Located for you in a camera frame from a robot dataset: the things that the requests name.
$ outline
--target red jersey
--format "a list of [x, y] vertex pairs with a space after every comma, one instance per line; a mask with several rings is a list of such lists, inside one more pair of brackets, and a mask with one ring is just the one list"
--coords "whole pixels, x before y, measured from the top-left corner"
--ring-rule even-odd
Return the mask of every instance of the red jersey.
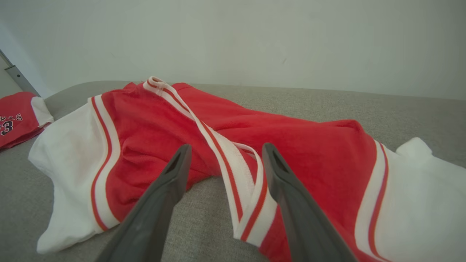
[[37, 249], [61, 250], [120, 223], [176, 150], [191, 144], [188, 189], [222, 176], [233, 237], [271, 261], [289, 261], [262, 165], [265, 142], [360, 261], [464, 255], [466, 171], [432, 156], [421, 139], [392, 152], [355, 120], [316, 123], [248, 110], [156, 77], [90, 98], [38, 137], [29, 159], [52, 179], [55, 202]]
[[0, 149], [37, 136], [53, 121], [44, 100], [33, 93], [19, 92], [0, 99]]

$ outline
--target white stripe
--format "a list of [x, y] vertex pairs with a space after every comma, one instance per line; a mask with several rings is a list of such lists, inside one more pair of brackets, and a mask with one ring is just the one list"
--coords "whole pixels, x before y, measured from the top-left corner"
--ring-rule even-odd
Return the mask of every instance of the white stripe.
[[[233, 144], [240, 149], [251, 151], [254, 154], [254, 158], [257, 161], [257, 175], [256, 175], [256, 184], [255, 184], [254, 192], [253, 192], [253, 195], [251, 196], [250, 204], [248, 205], [246, 211], [243, 214], [243, 219], [238, 225], [238, 230], [237, 230], [238, 232], [237, 233], [235, 232], [236, 233], [235, 238], [239, 239], [241, 235], [243, 234], [243, 231], [246, 228], [246, 225], [248, 224], [251, 218], [251, 215], [253, 214], [253, 211], [255, 210], [259, 202], [260, 193], [262, 191], [262, 185], [263, 183], [266, 183], [266, 181], [264, 181], [264, 167], [262, 165], [262, 161], [259, 155], [257, 154], [256, 150], [244, 144], [239, 144], [239, 143], [234, 143], [234, 142]], [[262, 241], [267, 235], [268, 230], [272, 226], [272, 222], [274, 221], [274, 218], [275, 218], [276, 209], [277, 209], [277, 203], [270, 195], [268, 191], [268, 187], [267, 187], [267, 193], [264, 199], [264, 204], [260, 210], [257, 220], [255, 221], [251, 229], [251, 232], [249, 233], [249, 236], [247, 238], [248, 243], [253, 244], [257, 247], [260, 247], [260, 245], [262, 244]]]
[[112, 152], [109, 158], [109, 161], [102, 169], [99, 177], [96, 181], [96, 188], [95, 188], [95, 196], [96, 196], [96, 206], [97, 211], [99, 212], [100, 219], [102, 222], [108, 227], [112, 228], [118, 225], [120, 222], [115, 218], [112, 211], [110, 210], [109, 203], [107, 201], [107, 193], [106, 193], [106, 182], [107, 177], [109, 176], [110, 171], [112, 170], [115, 163], [118, 161], [120, 157], [120, 142], [118, 139], [117, 130], [113, 121], [108, 114], [107, 110], [102, 101], [102, 95], [95, 96], [96, 107], [99, 110], [100, 116], [103, 120], [107, 131], [109, 132], [110, 142], [112, 146]]
[[[168, 101], [172, 106], [174, 106], [178, 111], [183, 113], [185, 116], [189, 117], [190, 119], [193, 119], [200, 132], [206, 139], [208, 145], [214, 152], [215, 156], [217, 157], [217, 160], [219, 162], [220, 170], [222, 173], [223, 181], [225, 183], [225, 188], [226, 188], [226, 194], [228, 198], [228, 204], [230, 206], [230, 212], [232, 215], [232, 223], [233, 223], [233, 236], [234, 238], [240, 239], [241, 235], [243, 234], [243, 231], [247, 225], [247, 222], [249, 221], [256, 205], [260, 197], [260, 191], [262, 189], [262, 185], [264, 183], [264, 176], [263, 176], [263, 166], [262, 166], [262, 161], [257, 154], [257, 152], [243, 144], [238, 144], [231, 142], [228, 140], [226, 137], [220, 135], [216, 131], [214, 131], [211, 127], [207, 126], [207, 128], [210, 130], [212, 135], [215, 137], [217, 140], [220, 148], [222, 149], [223, 153], [225, 154], [226, 160], [228, 161], [232, 173], [233, 173], [233, 178], [234, 178], [234, 183], [236, 184], [236, 188], [238, 190], [238, 195], [240, 198], [240, 205], [241, 208], [243, 209], [243, 217], [241, 221], [239, 221], [238, 218], [238, 212], [236, 210], [236, 203], [234, 201], [234, 196], [233, 196], [233, 188], [230, 183], [230, 178], [228, 176], [228, 172], [226, 170], [226, 165], [223, 162], [223, 158], [221, 157], [220, 152], [217, 150], [214, 142], [210, 138], [209, 134], [207, 131], [204, 129], [201, 121], [196, 117], [196, 115], [193, 113], [193, 111], [189, 108], [189, 106], [183, 101], [183, 99], [179, 96], [177, 91], [167, 83], [163, 82], [162, 80], [151, 77], [148, 80], [151, 85], [157, 86], [157, 88], [154, 88], [150, 85], [147, 84], [147, 82], [144, 82], [143, 87], [161, 97], [163, 97], [166, 101]], [[163, 91], [163, 89], [167, 89], [172, 94], [178, 99], [178, 101], [188, 109], [189, 112], [187, 112], [183, 107], [181, 107], [169, 94]], [[252, 179], [251, 171], [249, 170], [249, 167], [247, 166], [247, 163], [245, 162], [244, 158], [242, 157], [240, 151], [238, 148], [248, 150], [254, 154], [249, 155], [253, 156], [256, 161], [257, 161], [257, 175], [256, 175], [256, 183], [254, 184], [254, 181]], [[270, 196], [268, 189], [267, 189], [267, 194], [266, 198], [264, 200], [263, 207], [259, 213], [259, 216], [253, 225], [251, 232], [249, 234], [249, 237], [247, 239], [247, 242], [260, 246], [262, 244], [262, 241], [264, 240], [268, 230], [270, 229], [270, 226], [272, 225], [272, 222], [275, 217], [275, 212], [277, 209], [277, 203], [272, 199]]]
[[[93, 103], [92, 103], [92, 98], [88, 98], [87, 106], [90, 106], [90, 108], [91, 108], [90, 112], [91, 112], [91, 115], [92, 115], [92, 117], [93, 117], [93, 119], [95, 121], [96, 127], [97, 127], [97, 129], [99, 131], [99, 136], [98, 137], [100, 138], [100, 144], [101, 144], [101, 147], [102, 147], [102, 157], [99, 160], [99, 162], [96, 164], [96, 168], [95, 168], [94, 172], [92, 172], [94, 174], [94, 176], [96, 176], [97, 173], [99, 172], [100, 168], [104, 164], [105, 159], [107, 158], [109, 147], [107, 145], [107, 138], [105, 136], [105, 132], [103, 131], [103, 126], [100, 124], [100, 120], [99, 120], [99, 118], [97, 116], [97, 112], [95, 112], [95, 110], [94, 110], [94, 106], [93, 106]], [[93, 190], [92, 181], [90, 182], [90, 189]], [[94, 220], [94, 230], [97, 233], [101, 233], [101, 232], [103, 232], [103, 230], [100, 227], [100, 225], [97, 223], [96, 216], [94, 214], [94, 209], [92, 208], [92, 197], [91, 197], [90, 194], [89, 194], [89, 201], [90, 201], [90, 204], [88, 205], [88, 210], [89, 210], [89, 214], [92, 214], [92, 219]]]
[[[238, 227], [238, 224], [240, 222], [240, 219], [238, 217], [238, 212], [236, 210], [236, 203], [234, 201], [234, 196], [233, 196], [233, 188], [232, 188], [232, 185], [230, 183], [230, 178], [228, 177], [228, 171], [226, 169], [226, 165], [225, 163], [223, 162], [223, 158], [221, 157], [221, 154], [220, 152], [218, 151], [218, 149], [216, 148], [213, 140], [210, 138], [209, 134], [207, 133], [207, 131], [204, 129], [201, 121], [195, 116], [195, 114], [193, 113], [193, 111], [189, 108], [189, 106], [183, 101], [183, 99], [178, 95], [178, 93], [176, 92], [176, 90], [171, 87], [170, 85], [168, 85], [167, 83], [161, 81], [160, 79], [156, 78], [157, 81], [153, 81], [153, 76], [151, 78], [149, 78], [149, 82], [154, 85], [154, 86], [157, 86], [157, 88], [154, 88], [150, 85], [147, 84], [147, 82], [144, 82], [143, 83], [143, 87], [147, 90], [149, 90], [150, 92], [158, 95], [158, 96], [161, 96], [162, 98], [164, 98], [166, 101], [168, 101], [173, 107], [175, 107], [178, 111], [180, 111], [181, 113], [183, 113], [184, 115], [186, 115], [186, 110], [184, 108], [182, 108], [169, 94], [167, 94], [166, 92], [163, 91], [163, 89], [168, 89], [169, 91], [172, 92], [172, 94], [179, 100], [180, 103], [182, 103], [183, 106], [185, 106], [188, 110], [189, 110], [189, 118], [190, 119], [193, 119], [195, 122], [196, 122], [196, 125], [198, 126], [199, 128], [199, 131], [201, 132], [201, 134], [204, 136], [204, 138], [206, 139], [207, 141], [207, 144], [209, 145], [209, 147], [212, 149], [213, 153], [215, 154], [216, 158], [217, 158], [217, 161], [219, 163], [219, 166], [220, 166], [220, 172], [222, 173], [222, 178], [223, 178], [223, 181], [225, 183], [225, 188], [226, 188], [226, 196], [227, 196], [227, 199], [228, 199], [228, 205], [230, 207], [230, 213], [231, 213], [231, 216], [232, 216], [232, 224], [233, 224], [233, 230], [235, 231], [236, 228]], [[217, 142], [219, 140], [218, 137], [215, 136], [215, 131], [210, 128], [209, 126], [207, 126], [207, 128], [209, 128], [209, 130], [212, 132], [212, 134], [214, 135], [214, 137], [217, 139]]]
[[385, 174], [385, 157], [380, 144], [374, 140], [377, 149], [377, 158], [364, 192], [363, 200], [357, 212], [355, 233], [357, 248], [371, 257], [380, 260], [370, 250], [369, 226], [376, 206], [377, 198], [382, 187]]

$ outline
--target clothing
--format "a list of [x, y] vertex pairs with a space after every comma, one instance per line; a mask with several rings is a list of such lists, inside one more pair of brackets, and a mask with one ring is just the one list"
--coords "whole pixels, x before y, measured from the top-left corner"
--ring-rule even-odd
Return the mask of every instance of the clothing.
[[44, 100], [33, 93], [19, 92], [0, 99], [0, 149], [37, 136], [53, 121]]
[[38, 137], [29, 159], [55, 187], [38, 252], [120, 223], [175, 151], [191, 144], [187, 188], [221, 175], [233, 236], [271, 261], [289, 261], [260, 158], [265, 142], [277, 147], [360, 261], [464, 257], [466, 170], [432, 156], [421, 139], [391, 152], [354, 120], [314, 123], [248, 110], [156, 77], [90, 98]]

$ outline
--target red stripe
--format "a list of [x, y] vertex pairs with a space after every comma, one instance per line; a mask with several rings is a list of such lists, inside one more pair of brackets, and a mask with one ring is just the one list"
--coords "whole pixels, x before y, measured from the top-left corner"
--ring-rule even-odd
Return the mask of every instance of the red stripe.
[[[153, 87], [153, 88], [158, 88], [157, 86], [155, 86], [155, 85], [149, 83], [149, 80], [148, 80], [148, 79], [147, 79], [147, 84], [148, 84], [149, 86]], [[175, 96], [170, 90], [164, 88], [163, 91], [165, 91], [167, 94], [169, 94], [169, 95], [173, 98], [173, 100], [175, 100], [184, 110], [188, 111], [188, 113], [189, 113], [189, 110], [188, 110], [185, 106], [183, 106], [183, 105], [181, 104], [181, 102], [176, 98], [176, 96]]]
[[100, 173], [102, 172], [102, 169], [104, 168], [104, 166], [107, 164], [107, 162], [110, 159], [110, 154], [112, 152], [112, 145], [110, 143], [109, 131], [107, 130], [107, 127], [103, 123], [102, 117], [100, 116], [99, 110], [97, 109], [96, 101], [95, 101], [94, 97], [91, 98], [91, 101], [92, 101], [92, 106], [94, 107], [94, 111], [96, 111], [97, 118], [99, 119], [100, 125], [103, 127], [103, 132], [105, 133], [105, 138], [107, 139], [107, 145], [109, 146], [108, 150], [107, 150], [107, 158], [105, 159], [104, 163], [102, 164], [99, 171], [97, 172], [96, 177], [94, 177], [94, 181], [92, 181], [92, 187], [91, 187], [91, 191], [90, 191], [90, 198], [91, 198], [91, 202], [92, 202], [92, 211], [94, 211], [94, 216], [96, 218], [97, 224], [99, 224], [100, 228], [103, 231], [105, 231], [105, 230], [108, 229], [108, 227], [103, 223], [102, 219], [99, 216], [99, 212], [97, 210], [96, 182], [97, 182], [97, 179], [99, 178]]
[[372, 214], [372, 218], [370, 220], [370, 225], [369, 225], [369, 246], [370, 246], [370, 250], [372, 251], [372, 253], [382, 259], [382, 260], [385, 260], [385, 261], [389, 261], [389, 260], [386, 260], [385, 258], [381, 257], [379, 255], [379, 253], [377, 252], [377, 248], [376, 248], [376, 242], [375, 242], [375, 232], [376, 232], [376, 225], [377, 225], [377, 219], [378, 219], [378, 216], [379, 216], [379, 213], [380, 213], [380, 208], [382, 207], [382, 201], [384, 200], [384, 196], [385, 196], [385, 190], [387, 188], [387, 180], [388, 180], [388, 159], [387, 159], [387, 154], [385, 153], [385, 149], [384, 149], [384, 146], [380, 144], [380, 147], [382, 148], [382, 152], [384, 152], [384, 159], [385, 159], [385, 172], [384, 172], [384, 179], [382, 181], [382, 187], [380, 188], [380, 191], [379, 191], [379, 195], [377, 197], [377, 202], [376, 202], [376, 206], [374, 208], [374, 213]]
[[217, 139], [215, 139], [212, 132], [210, 132], [210, 130], [207, 128], [206, 124], [204, 124], [204, 122], [202, 122], [202, 121], [200, 121], [200, 122], [201, 122], [202, 126], [204, 127], [204, 129], [206, 130], [206, 132], [209, 134], [209, 136], [212, 139], [215, 147], [220, 152], [220, 156], [222, 157], [223, 162], [225, 163], [226, 171], [227, 171], [228, 177], [230, 179], [230, 184], [232, 185], [233, 198], [234, 198], [234, 202], [235, 202], [235, 205], [236, 205], [236, 211], [238, 212], [238, 220], [240, 220], [243, 217], [243, 209], [241, 208], [240, 196], [238, 194], [238, 188], [236, 187], [236, 183], [234, 182], [233, 172], [232, 172], [232, 169], [230, 167], [230, 164], [226, 160], [225, 153], [220, 148], [220, 145], [217, 142]]
[[257, 205], [254, 207], [254, 211], [249, 218], [249, 221], [246, 224], [246, 228], [243, 231], [243, 235], [241, 235], [241, 240], [246, 242], [251, 230], [253, 229], [254, 224], [256, 223], [257, 217], [259, 216], [262, 207], [264, 206], [265, 196], [267, 195], [267, 180], [265, 177], [265, 173], [263, 173], [263, 180], [262, 180], [262, 188], [260, 190], [259, 200], [257, 201]]

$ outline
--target jersey white trim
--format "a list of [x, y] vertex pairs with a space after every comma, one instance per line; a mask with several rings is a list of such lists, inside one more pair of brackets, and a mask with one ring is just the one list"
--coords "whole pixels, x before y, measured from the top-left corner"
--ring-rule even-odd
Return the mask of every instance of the jersey white trim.
[[[98, 112], [96, 113], [100, 114], [105, 125], [104, 128], [106, 128], [108, 131], [112, 149], [110, 152], [109, 160], [107, 161], [107, 163], [104, 163], [105, 166], [103, 167], [99, 177], [97, 178], [96, 186], [94, 188], [95, 199], [97, 210], [102, 222], [107, 226], [107, 228], [112, 228], [118, 225], [120, 222], [115, 218], [112, 211], [110, 210], [110, 206], [107, 200], [106, 182], [110, 171], [112, 170], [113, 166], [116, 164], [118, 158], [120, 157], [120, 141], [118, 139], [117, 129], [115, 128], [115, 125], [113, 124], [113, 121], [103, 104], [102, 95], [95, 96], [94, 100], [98, 109]], [[104, 131], [101, 130], [101, 132], [103, 137], [105, 137]]]
[[264, 166], [257, 152], [248, 145], [235, 142], [233, 142], [233, 144], [245, 150], [257, 161], [257, 176], [254, 192], [237, 230], [241, 232], [242, 235], [235, 235], [234, 237], [260, 247], [274, 221], [277, 202], [275, 202], [268, 191]]
[[374, 140], [377, 151], [376, 162], [372, 170], [369, 182], [364, 192], [363, 200], [357, 212], [355, 224], [355, 240], [357, 248], [371, 257], [380, 260], [372, 253], [369, 245], [369, 227], [376, 206], [377, 198], [382, 187], [385, 173], [385, 157], [381, 145]]
[[244, 212], [248, 208], [251, 197], [254, 191], [254, 181], [249, 170], [249, 167], [246, 164], [246, 161], [242, 157], [238, 148], [226, 137], [218, 134], [214, 131], [211, 127], [208, 127], [212, 134], [217, 139], [219, 146], [223, 150], [225, 154], [225, 158], [229, 163], [232, 173], [234, 182], [236, 187], [238, 188], [239, 198], [241, 201], [242, 212], [244, 216]]

